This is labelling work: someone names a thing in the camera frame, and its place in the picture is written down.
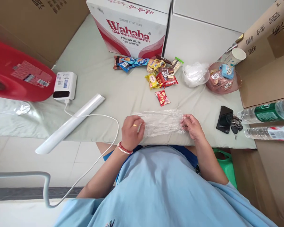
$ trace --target light blue shirt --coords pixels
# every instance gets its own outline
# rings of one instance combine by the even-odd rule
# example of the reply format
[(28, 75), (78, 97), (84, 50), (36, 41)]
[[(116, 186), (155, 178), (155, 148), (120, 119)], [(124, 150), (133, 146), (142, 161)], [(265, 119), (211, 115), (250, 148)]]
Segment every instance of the light blue shirt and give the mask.
[(231, 183), (208, 182), (177, 150), (143, 148), (105, 199), (73, 199), (55, 226), (276, 226)]

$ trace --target bracelet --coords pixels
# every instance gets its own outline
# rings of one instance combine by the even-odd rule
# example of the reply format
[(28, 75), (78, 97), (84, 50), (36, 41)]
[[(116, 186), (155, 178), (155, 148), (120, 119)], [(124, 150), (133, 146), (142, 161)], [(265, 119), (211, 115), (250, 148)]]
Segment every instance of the bracelet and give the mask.
[(129, 150), (126, 150), (123, 146), (122, 146), (122, 143), (119, 142), (117, 147), (120, 149), (120, 151), (122, 151), (123, 153), (126, 153), (126, 154), (132, 154), (133, 151), (129, 151)]

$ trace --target wahaha logo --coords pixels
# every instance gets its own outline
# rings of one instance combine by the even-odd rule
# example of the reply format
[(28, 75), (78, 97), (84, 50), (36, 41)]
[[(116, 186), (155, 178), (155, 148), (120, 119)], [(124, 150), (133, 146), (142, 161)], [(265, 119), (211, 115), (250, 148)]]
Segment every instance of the wahaha logo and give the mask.
[(131, 38), (136, 38), (136, 39), (140, 39), (140, 40), (149, 42), (149, 36), (140, 33), (140, 30), (138, 30), (138, 32), (135, 32), (135, 31), (129, 30), (127, 27), (125, 27), (125, 29), (122, 28), (122, 27), (119, 27), (119, 23), (116, 23), (117, 24), (117, 26), (116, 26), (114, 21), (107, 20), (107, 22), (108, 22), (110, 28), (113, 30), (113, 33), (121, 34), (121, 35), (124, 35), (124, 36), (129, 36)]

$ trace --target water bottle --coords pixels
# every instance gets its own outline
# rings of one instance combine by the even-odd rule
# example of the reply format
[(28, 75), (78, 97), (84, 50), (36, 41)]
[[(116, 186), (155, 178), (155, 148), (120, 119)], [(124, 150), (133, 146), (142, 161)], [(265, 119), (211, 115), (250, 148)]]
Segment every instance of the water bottle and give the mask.
[(284, 140), (284, 126), (248, 128), (244, 133), (250, 139)]
[(237, 116), (243, 124), (284, 120), (284, 100), (242, 110)]
[(26, 114), (31, 109), (27, 102), (0, 98), (0, 113), (10, 115)]

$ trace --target gray mattress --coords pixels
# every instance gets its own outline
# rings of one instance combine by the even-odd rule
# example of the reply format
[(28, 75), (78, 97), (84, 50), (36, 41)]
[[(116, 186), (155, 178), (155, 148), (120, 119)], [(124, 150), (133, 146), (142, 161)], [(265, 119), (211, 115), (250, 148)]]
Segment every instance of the gray mattress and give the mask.
[[(55, 72), (73, 71), (78, 76), (76, 96), (68, 106), (69, 112), (75, 113), (99, 93), (105, 101), (93, 114), (114, 117), (121, 126), (126, 116), (133, 112), (178, 109), (185, 114), (193, 114), (199, 120), (212, 147), (256, 148), (254, 140), (246, 138), (243, 132), (235, 140), (233, 133), (224, 134), (216, 129), (222, 105), (233, 109), (234, 113), (243, 108), (239, 91), (217, 95), (205, 85), (189, 88), (180, 68), (176, 73), (179, 84), (165, 89), (171, 103), (161, 107), (155, 96), (155, 91), (158, 90), (150, 90), (144, 78), (147, 75), (146, 67), (134, 68), (128, 74), (123, 70), (114, 70), (113, 55), (115, 54), (107, 51), (94, 20), (89, 15), (54, 68)], [(23, 116), (0, 115), (0, 136), (46, 139), (69, 119), (64, 113), (65, 104), (53, 98), (31, 103), (31, 106), (32, 110)], [(66, 140), (111, 143), (116, 130), (114, 120), (90, 116)], [(193, 141), (187, 134), (171, 133), (146, 138), (142, 144), (193, 145)]]

